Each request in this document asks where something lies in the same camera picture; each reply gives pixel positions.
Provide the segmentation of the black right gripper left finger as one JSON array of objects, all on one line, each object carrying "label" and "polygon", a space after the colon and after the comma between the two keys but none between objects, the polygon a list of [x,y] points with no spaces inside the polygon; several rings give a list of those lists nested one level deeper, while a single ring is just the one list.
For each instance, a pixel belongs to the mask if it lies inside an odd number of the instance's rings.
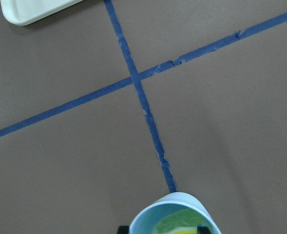
[{"label": "black right gripper left finger", "polygon": [[129,234],[129,226],[126,225],[119,226],[117,234]]}]

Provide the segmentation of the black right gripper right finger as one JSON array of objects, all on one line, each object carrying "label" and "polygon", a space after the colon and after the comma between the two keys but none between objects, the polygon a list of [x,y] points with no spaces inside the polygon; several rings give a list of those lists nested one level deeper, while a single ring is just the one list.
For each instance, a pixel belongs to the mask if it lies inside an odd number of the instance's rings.
[{"label": "black right gripper right finger", "polygon": [[197,227],[197,234],[211,234],[211,231],[208,227],[198,226]]}]

